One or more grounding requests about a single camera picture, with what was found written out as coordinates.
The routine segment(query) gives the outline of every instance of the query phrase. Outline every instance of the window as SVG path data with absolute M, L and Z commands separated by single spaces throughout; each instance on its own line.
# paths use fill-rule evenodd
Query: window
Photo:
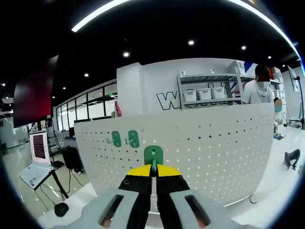
M 88 119 L 87 99 L 85 94 L 76 99 L 76 115 L 77 120 Z
M 103 89 L 88 93 L 89 118 L 104 117 Z
M 67 104 L 61 106 L 61 118 L 62 118 L 62 128 L 64 130 L 69 130 Z
M 108 85 L 105 87 L 105 95 L 109 95 L 115 93 L 117 94 L 117 87 L 116 83 Z M 106 107 L 106 116 L 111 116 L 112 112 L 114 111 L 114 99 L 109 100 L 105 102 L 105 107 Z
M 74 127 L 74 121 L 76 120 L 75 100 L 68 102 L 68 116 L 70 128 Z
M 62 130 L 61 108 L 60 107 L 58 107 L 56 109 L 56 114 L 57 114 L 57 126 L 58 126 L 58 130 Z

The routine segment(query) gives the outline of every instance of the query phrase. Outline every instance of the person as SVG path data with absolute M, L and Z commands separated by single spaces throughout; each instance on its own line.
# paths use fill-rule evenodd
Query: person
M 274 98 L 274 120 L 278 125 L 285 124 L 282 113 L 282 100 Z
M 255 79 L 245 85 L 242 100 L 245 104 L 273 102 L 273 95 L 270 88 L 270 75 L 266 66 L 256 66 Z

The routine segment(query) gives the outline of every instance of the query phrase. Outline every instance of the laptop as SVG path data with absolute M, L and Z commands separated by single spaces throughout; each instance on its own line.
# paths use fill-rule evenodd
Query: laptop
M 46 131 L 30 134 L 30 153 L 32 163 L 19 173 L 19 177 L 28 186 L 36 190 L 53 170 Z

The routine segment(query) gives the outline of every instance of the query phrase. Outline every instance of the face mask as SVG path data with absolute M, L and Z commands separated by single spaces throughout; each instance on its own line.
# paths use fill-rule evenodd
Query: face mask
M 274 106 L 275 112 L 279 113 L 282 111 L 282 106 Z
M 267 88 L 269 87 L 270 82 L 257 82 L 257 84 L 261 87 L 261 88 Z

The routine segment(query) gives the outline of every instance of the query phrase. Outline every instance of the laptop screen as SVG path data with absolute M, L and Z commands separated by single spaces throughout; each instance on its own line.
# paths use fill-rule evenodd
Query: laptop screen
M 30 152 L 33 162 L 51 165 L 47 133 L 45 131 L 30 134 Z

